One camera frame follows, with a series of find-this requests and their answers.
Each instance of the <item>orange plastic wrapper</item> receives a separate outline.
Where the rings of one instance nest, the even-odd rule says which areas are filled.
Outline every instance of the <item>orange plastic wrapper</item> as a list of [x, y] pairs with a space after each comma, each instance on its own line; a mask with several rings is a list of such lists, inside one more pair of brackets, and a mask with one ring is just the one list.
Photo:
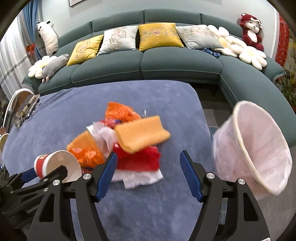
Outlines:
[[134, 112], [132, 107], [116, 102], [109, 102], [105, 112], [105, 119], [115, 119], [121, 120], [122, 122], [128, 122], [140, 120], [141, 117], [136, 112]]
[[95, 168], [95, 166], [105, 162], [102, 153], [88, 130], [77, 136], [67, 146], [67, 151], [77, 158], [82, 168]]

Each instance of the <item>sofa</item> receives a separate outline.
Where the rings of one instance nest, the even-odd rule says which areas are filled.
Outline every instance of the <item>sofa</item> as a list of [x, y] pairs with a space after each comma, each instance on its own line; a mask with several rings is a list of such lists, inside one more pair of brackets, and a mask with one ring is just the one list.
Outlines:
[[[75, 45], [105, 30], [127, 25], [155, 22], [174, 22], [177, 26], [212, 24], [222, 26], [229, 33], [242, 38], [242, 28], [226, 20], [195, 12], [174, 9], [146, 9], [124, 12], [87, 22], [58, 39], [55, 54], [71, 55]], [[136, 46], [139, 47], [139, 32]], [[60, 69], [49, 82], [26, 76], [23, 84], [36, 93], [47, 95], [98, 83], [124, 80], [178, 80], [188, 83], [218, 85], [233, 107], [240, 100], [248, 100], [265, 109], [279, 125], [288, 145], [296, 145], [296, 115], [274, 85], [284, 75], [284, 69], [267, 57], [267, 66], [259, 71], [252, 65], [230, 56], [214, 56], [186, 47], [158, 47], [140, 52], [138, 49], [103, 54], [81, 64]]]

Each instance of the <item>floor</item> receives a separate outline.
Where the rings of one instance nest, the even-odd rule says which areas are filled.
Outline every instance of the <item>floor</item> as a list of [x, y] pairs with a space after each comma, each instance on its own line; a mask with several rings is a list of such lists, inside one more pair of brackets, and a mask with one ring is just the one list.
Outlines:
[[[202, 104], [209, 127], [221, 126], [231, 115], [232, 108], [220, 90], [209, 85], [192, 85]], [[292, 159], [296, 160], [296, 147], [291, 150]], [[265, 217], [270, 238], [276, 241], [286, 229], [296, 212], [296, 168], [292, 172], [285, 190], [278, 196], [269, 196], [258, 201]]]

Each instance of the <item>white sheer curtain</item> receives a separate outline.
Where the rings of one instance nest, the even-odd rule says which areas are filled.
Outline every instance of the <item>white sheer curtain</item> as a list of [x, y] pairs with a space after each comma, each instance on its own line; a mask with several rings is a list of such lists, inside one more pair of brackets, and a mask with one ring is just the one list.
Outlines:
[[21, 88], [28, 69], [34, 63], [29, 59], [26, 46], [30, 45], [23, 13], [14, 19], [0, 42], [0, 85], [10, 100], [13, 93]]

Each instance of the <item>white tissue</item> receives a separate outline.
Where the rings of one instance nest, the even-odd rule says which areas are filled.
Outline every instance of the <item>white tissue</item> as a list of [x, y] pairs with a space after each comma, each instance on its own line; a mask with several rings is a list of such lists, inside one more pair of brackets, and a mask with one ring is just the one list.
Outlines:
[[133, 172], [125, 170], [115, 170], [111, 182], [123, 181], [126, 189], [136, 188], [140, 185], [154, 184], [163, 179], [160, 169], [155, 172]]
[[107, 159], [113, 146], [117, 143], [117, 137], [114, 130], [106, 127], [102, 122], [93, 122], [92, 125], [86, 127], [94, 138], [98, 149], [102, 152], [103, 156]]

